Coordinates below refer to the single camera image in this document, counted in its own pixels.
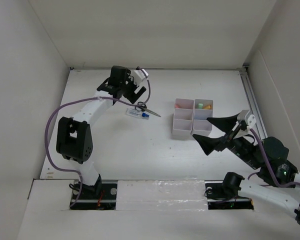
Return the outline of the clear glue bottle blue cap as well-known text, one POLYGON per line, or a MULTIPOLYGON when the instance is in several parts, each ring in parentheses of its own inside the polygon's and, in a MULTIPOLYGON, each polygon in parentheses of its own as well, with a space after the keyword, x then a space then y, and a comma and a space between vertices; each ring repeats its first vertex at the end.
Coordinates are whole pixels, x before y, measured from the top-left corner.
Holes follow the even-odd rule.
POLYGON ((130 116, 130 117, 134 117, 134 118, 138 118, 138 119, 144 119, 144 120, 148 120, 149 119, 149 115, 145 112, 142 112, 142 111, 138 111, 134 108, 128 108, 125 112, 125 114, 127 116, 130 116))

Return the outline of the black handled scissors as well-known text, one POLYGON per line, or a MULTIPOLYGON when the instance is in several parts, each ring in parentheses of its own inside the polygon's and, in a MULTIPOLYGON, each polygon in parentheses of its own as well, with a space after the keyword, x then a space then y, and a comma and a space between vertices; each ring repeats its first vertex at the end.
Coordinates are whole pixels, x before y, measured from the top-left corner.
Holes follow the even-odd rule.
POLYGON ((140 111, 140 112, 147 112, 148 114, 154 115, 154 116, 156 116, 156 117, 159 117, 159 118, 161 117, 161 115, 159 115, 158 113, 156 113, 156 112, 150 110, 150 109, 147 107, 147 105, 146 105, 144 102, 142 102, 142 101, 139 101, 139 102, 137 103, 137 106, 135 106, 134 108, 135 108, 135 110, 137 110, 137 111, 140 111))

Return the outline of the orange highlighter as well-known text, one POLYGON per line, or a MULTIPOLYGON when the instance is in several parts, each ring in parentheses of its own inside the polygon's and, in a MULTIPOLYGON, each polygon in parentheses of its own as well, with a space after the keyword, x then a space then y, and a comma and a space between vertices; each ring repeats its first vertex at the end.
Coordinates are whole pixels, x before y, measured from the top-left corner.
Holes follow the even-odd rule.
POLYGON ((212 105, 209 104, 209 105, 203 106, 202 109, 203 109, 203 110, 212 110, 213 107, 212 107, 212 105))

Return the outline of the blue correction tape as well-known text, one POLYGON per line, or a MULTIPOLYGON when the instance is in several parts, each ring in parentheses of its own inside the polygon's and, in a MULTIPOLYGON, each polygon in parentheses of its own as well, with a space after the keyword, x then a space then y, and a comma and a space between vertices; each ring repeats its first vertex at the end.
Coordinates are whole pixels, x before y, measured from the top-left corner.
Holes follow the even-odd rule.
POLYGON ((204 112, 195 112, 194 113, 194 119, 195 120, 205 120, 206 119, 206 114, 204 112))

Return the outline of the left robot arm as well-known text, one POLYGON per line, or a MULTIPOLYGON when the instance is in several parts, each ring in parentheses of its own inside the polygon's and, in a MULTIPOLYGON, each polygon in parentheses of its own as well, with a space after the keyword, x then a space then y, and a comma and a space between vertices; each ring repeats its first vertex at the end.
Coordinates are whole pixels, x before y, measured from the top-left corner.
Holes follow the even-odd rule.
POLYGON ((78 164, 79 182, 71 188, 90 198, 97 198, 102 191, 102 177, 90 159, 93 152, 92 126, 114 104, 127 101, 125 105, 136 107, 137 100, 147 90, 141 86, 149 75, 145 69, 130 70, 114 65, 110 76, 96 89, 86 105, 71 117, 58 122, 56 151, 66 160, 78 164))

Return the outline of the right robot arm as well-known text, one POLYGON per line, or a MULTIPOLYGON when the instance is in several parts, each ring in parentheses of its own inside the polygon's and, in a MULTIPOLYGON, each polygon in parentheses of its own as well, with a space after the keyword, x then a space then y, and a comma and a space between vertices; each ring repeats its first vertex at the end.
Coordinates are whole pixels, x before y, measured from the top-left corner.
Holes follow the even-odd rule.
POLYGON ((259 185, 249 177, 227 172, 222 182, 205 184, 209 205, 233 207, 239 199, 259 200, 286 212, 300 225, 300 172, 288 160, 289 149, 275 137, 260 139, 253 129, 256 117, 250 110, 229 117, 209 117, 207 121, 224 135, 210 138, 193 134, 203 152, 210 155, 229 150, 265 183, 259 185))

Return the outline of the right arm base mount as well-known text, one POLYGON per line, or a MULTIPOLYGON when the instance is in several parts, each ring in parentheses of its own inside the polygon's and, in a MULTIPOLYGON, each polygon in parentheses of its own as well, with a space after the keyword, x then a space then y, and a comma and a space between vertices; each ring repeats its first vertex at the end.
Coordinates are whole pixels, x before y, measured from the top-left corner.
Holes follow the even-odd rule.
POLYGON ((226 193, 221 182, 206 183, 204 196, 207 198, 208 210, 254 210, 250 198, 226 193))

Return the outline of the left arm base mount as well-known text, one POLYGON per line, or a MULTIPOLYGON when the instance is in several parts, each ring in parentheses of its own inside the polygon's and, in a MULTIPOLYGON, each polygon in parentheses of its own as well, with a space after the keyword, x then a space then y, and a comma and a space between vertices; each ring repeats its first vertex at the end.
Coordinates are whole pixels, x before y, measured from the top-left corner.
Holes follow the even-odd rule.
POLYGON ((79 199, 75 202, 78 192, 72 190, 72 197, 70 201, 70 209, 85 211, 85 210, 97 210, 97 211, 110 211, 116 209, 117 203, 117 181, 105 181, 102 183, 101 192, 95 196, 88 193, 87 190, 83 190, 79 196, 79 199))

